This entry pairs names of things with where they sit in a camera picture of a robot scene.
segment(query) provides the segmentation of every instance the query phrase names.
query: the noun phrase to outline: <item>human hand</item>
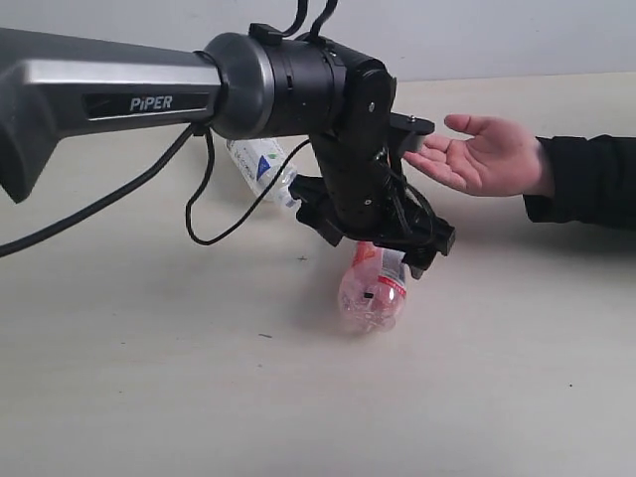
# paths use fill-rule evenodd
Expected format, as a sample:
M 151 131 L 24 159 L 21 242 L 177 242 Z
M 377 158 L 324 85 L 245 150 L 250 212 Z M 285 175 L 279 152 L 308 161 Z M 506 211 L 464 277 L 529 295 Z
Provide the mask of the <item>human hand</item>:
M 444 123 L 473 137 L 431 134 L 418 153 L 408 152 L 404 160 L 440 184 L 472 196 L 554 195 L 542 145 L 520 124 L 467 114 L 448 115 Z

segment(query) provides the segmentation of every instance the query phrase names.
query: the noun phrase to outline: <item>piper robotic arm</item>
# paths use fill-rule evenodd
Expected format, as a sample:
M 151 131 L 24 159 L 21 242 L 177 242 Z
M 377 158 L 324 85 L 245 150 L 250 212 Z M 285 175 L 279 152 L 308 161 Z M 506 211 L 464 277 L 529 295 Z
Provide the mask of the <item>piper robotic arm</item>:
M 400 158 L 433 124 L 393 113 L 395 95 L 382 62 L 313 29 L 288 40 L 253 24 L 195 53 L 0 29 L 0 185 L 24 201 L 76 135 L 177 123 L 227 139 L 308 135 L 322 177 L 290 187 L 298 221 L 333 246 L 402 250 L 420 278 L 454 228 L 403 176 Z

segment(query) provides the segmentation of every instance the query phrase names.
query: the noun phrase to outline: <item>white wall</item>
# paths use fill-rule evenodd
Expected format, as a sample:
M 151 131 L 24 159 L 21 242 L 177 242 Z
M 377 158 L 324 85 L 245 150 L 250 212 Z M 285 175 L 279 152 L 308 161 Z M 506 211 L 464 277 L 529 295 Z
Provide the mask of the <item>white wall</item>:
M 325 0 L 311 0 L 312 18 Z M 295 0 L 2 0 L 0 26 L 196 49 Z M 325 33 L 401 80 L 636 71 L 634 0 L 341 0 Z

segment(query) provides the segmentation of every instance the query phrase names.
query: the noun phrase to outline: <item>table surface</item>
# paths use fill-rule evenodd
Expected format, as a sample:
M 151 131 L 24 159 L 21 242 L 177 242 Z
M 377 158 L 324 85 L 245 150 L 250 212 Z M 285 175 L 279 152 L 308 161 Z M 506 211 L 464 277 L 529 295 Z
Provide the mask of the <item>table surface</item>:
M 629 135 L 636 75 L 404 83 L 397 110 Z M 64 141 L 29 201 L 0 201 L 0 239 L 114 190 L 178 131 Z M 218 150 L 195 209 L 205 236 L 253 200 Z M 534 225 L 519 198 L 408 169 L 457 243 L 408 284 L 393 331 L 352 339 L 333 327 L 352 244 L 274 207 L 191 243 L 183 207 L 204 166 L 193 139 L 142 190 L 2 260 L 2 475 L 634 475 L 633 234 Z M 309 151 L 298 166 L 316 172 Z

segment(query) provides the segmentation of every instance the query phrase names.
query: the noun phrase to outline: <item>plastic bottle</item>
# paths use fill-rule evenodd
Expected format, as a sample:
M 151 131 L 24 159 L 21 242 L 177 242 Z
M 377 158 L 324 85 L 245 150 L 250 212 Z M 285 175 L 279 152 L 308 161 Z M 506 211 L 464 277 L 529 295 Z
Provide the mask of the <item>plastic bottle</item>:
M 390 331 L 406 301 L 406 274 L 401 251 L 357 243 L 351 267 L 340 283 L 338 302 L 345 329 Z
M 262 194 L 287 158 L 285 151 L 275 139 L 229 140 L 226 145 L 232 161 L 255 196 Z M 264 199 L 283 209 L 294 208 L 297 201 L 291 197 L 289 185 L 296 175 L 296 169 L 287 165 L 276 185 Z

